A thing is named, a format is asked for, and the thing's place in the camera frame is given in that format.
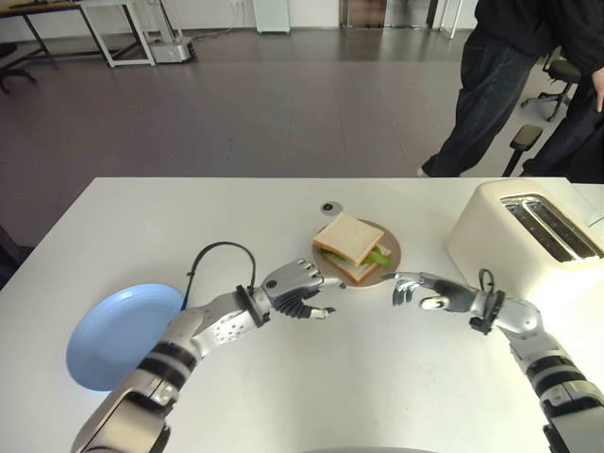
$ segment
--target bread slice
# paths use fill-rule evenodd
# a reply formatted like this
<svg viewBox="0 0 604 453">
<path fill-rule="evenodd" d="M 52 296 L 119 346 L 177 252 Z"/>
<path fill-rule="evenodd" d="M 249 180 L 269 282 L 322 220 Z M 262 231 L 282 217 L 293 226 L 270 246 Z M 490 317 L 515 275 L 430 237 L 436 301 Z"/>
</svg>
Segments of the bread slice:
<svg viewBox="0 0 604 453">
<path fill-rule="evenodd" d="M 389 250 L 385 246 L 380 243 L 377 245 L 379 251 L 384 257 L 390 257 L 392 255 L 392 250 Z M 367 278 L 372 272 L 374 272 L 379 266 L 375 263 L 373 264 L 362 264 L 360 266 L 355 266 L 353 263 L 348 261 L 338 260 L 331 255 L 324 255 L 324 259 L 332 263 L 350 278 L 355 280 L 357 283 L 361 283 L 363 280 Z"/>
<path fill-rule="evenodd" d="M 384 235 L 381 229 L 367 225 L 353 216 L 340 212 L 333 221 L 312 239 L 319 248 L 337 253 L 356 266 L 369 255 Z"/>
</svg>

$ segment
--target toaster slot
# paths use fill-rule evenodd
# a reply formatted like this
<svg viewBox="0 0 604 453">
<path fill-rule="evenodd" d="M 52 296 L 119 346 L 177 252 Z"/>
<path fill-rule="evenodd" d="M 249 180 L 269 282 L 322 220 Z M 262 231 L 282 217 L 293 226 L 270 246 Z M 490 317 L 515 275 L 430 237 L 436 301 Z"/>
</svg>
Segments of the toaster slot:
<svg viewBox="0 0 604 453">
<path fill-rule="evenodd" d="M 555 260 L 572 262 L 604 257 L 592 241 L 540 195 L 505 197 L 501 202 Z"/>
</svg>

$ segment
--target white toaster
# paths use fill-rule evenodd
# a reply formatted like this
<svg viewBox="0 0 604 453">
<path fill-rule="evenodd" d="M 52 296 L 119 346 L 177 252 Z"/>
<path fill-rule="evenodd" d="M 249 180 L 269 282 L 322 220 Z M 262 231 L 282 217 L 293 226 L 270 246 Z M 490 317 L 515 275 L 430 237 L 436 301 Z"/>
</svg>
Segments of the white toaster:
<svg viewBox="0 0 604 453">
<path fill-rule="evenodd" d="M 575 299 L 604 279 L 604 245 L 539 184 L 477 187 L 446 248 L 469 284 L 487 268 L 497 289 L 538 307 Z"/>
</svg>

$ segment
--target robot finger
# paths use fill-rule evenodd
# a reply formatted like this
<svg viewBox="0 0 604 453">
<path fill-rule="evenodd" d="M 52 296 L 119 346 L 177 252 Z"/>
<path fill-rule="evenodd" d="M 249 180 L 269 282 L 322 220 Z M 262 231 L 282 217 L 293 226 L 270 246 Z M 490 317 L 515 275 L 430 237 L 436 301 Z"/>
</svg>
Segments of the robot finger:
<svg viewBox="0 0 604 453">
<path fill-rule="evenodd" d="M 323 277 L 323 287 L 337 286 L 343 290 L 346 289 L 346 284 L 335 276 Z"/>
</svg>

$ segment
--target black jacket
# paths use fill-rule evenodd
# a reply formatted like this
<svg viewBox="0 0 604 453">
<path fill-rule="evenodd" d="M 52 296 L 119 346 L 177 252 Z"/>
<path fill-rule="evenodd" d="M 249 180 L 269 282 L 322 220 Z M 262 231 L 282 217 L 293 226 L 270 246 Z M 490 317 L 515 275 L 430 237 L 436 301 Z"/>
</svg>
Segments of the black jacket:
<svg viewBox="0 0 604 453">
<path fill-rule="evenodd" d="M 476 18 L 528 54 L 561 45 L 585 75 L 604 67 L 604 0 L 478 0 Z"/>
</svg>

